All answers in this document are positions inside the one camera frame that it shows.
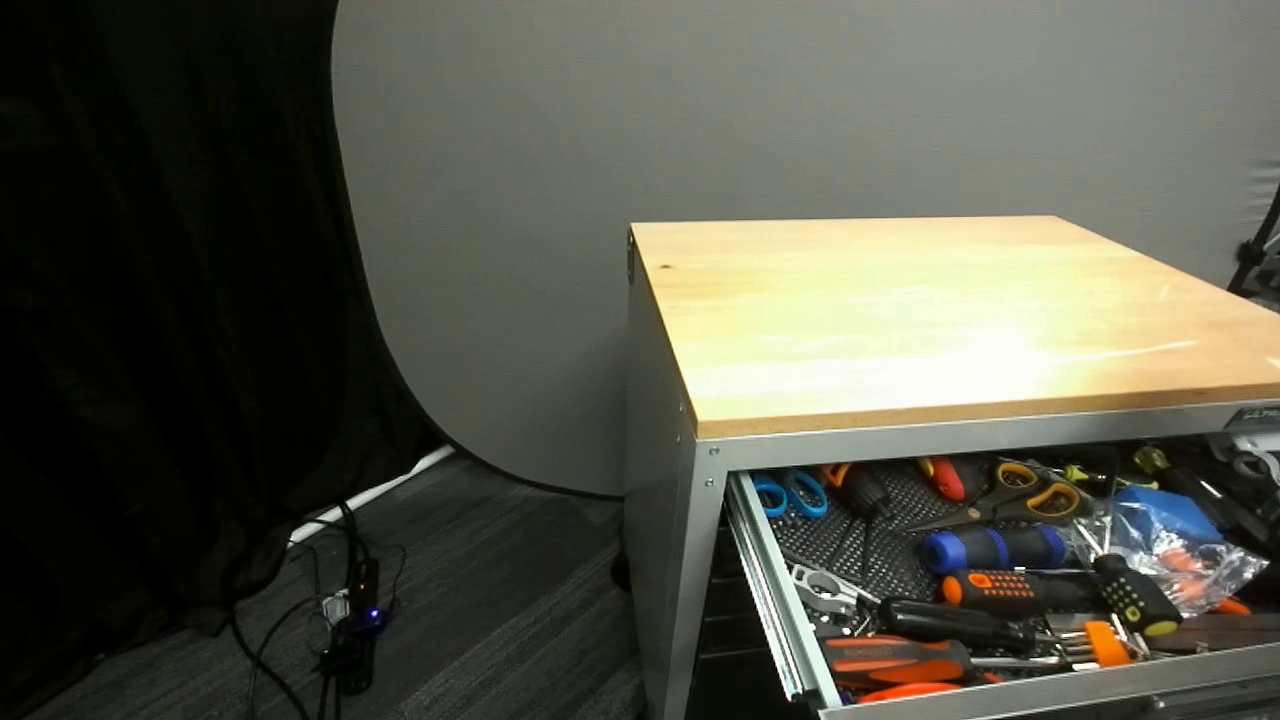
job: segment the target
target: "wall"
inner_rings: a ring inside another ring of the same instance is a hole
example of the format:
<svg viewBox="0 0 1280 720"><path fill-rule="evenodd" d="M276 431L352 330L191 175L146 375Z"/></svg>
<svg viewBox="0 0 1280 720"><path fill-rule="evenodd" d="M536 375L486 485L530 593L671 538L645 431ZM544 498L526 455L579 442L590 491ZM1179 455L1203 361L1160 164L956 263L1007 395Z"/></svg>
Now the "wall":
<svg viewBox="0 0 1280 720"><path fill-rule="evenodd" d="M1278 28L1278 0L365 0L338 109L430 411L618 491L630 221L1062 211L1230 280L1280 179Z"/></svg>

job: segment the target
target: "gray carpet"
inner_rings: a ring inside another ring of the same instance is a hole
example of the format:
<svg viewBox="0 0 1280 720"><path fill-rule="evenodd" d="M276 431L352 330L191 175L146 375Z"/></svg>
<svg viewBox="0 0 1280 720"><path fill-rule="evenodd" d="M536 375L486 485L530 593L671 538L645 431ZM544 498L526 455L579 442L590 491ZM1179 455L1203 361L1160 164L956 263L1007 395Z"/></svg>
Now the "gray carpet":
<svg viewBox="0 0 1280 720"><path fill-rule="evenodd" d="M638 626L613 583L622 505L544 491L454 455L361 508L382 554L393 625L376 685L342 703L343 720L633 720L639 716ZM316 654L329 625L316 597L343 583L343 535L292 546L272 587L240 603L251 646L319 713ZM38 720L302 716L258 673L231 632L180 632L112 654Z"/></svg>

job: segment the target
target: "orange screwdriver handle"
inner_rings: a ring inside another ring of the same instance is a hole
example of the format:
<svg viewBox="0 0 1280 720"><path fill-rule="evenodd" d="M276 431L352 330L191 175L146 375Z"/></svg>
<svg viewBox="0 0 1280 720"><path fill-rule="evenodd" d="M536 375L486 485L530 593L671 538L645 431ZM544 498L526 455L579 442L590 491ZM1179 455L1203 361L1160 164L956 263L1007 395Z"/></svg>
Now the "orange screwdriver handle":
<svg viewBox="0 0 1280 720"><path fill-rule="evenodd" d="M1108 621L1088 621L1085 635L1088 635L1088 652L1100 667L1133 663L1133 652L1122 643L1122 635Z"/></svg>
<svg viewBox="0 0 1280 720"><path fill-rule="evenodd" d="M834 635L823 654L838 676L876 685L951 685L970 676L970 652L956 639Z"/></svg>

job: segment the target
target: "black curtain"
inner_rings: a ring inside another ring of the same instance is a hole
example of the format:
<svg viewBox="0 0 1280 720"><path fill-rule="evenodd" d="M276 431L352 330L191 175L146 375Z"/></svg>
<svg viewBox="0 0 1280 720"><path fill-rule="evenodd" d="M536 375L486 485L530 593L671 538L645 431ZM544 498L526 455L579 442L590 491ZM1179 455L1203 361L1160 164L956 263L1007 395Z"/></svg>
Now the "black curtain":
<svg viewBox="0 0 1280 720"><path fill-rule="evenodd" d="M382 340L334 0L0 0L0 716L441 442Z"/></svg>

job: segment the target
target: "drawer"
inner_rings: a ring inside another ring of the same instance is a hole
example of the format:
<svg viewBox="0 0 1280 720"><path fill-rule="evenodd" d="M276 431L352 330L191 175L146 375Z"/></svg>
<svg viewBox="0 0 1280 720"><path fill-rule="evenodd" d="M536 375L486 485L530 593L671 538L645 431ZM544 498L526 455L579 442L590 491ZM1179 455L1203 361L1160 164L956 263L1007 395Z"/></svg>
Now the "drawer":
<svg viewBox="0 0 1280 720"><path fill-rule="evenodd" d="M874 716L911 716L911 720L956 720L956 716L1256 716L1256 709L1280 709L1280 639L1244 639L1231 646L1214 646L1196 654L1150 654L1114 667L1075 667L1075 673L1049 673L1049 676L1020 676L1002 685L971 685L949 686L937 697L911 699L880 699L858 703L858 697L842 691L842 681L829 673L823 646L816 626L803 610L803 599L794 583L794 561L801 554L838 554L844 569L838 576L853 576L847 563L876 576L876 593L888 597L919 597L925 563L911 546L884 551L876 546L874 561L847 561L847 546L859 546L866 535L847 531L847 508L834 498L834 514L816 524L844 524L816 531L798 531L798 524L772 527L765 519L765 505L753 488L753 471L729 475L729 505L725 519L731 544L745 563L748 593L757 599L757 617L765 625L769 654L777 663L780 686L794 703L809 703L823 720L874 720ZM1278 569L1256 576L1250 587L1252 608L1278 610L1280 583Z"/></svg>

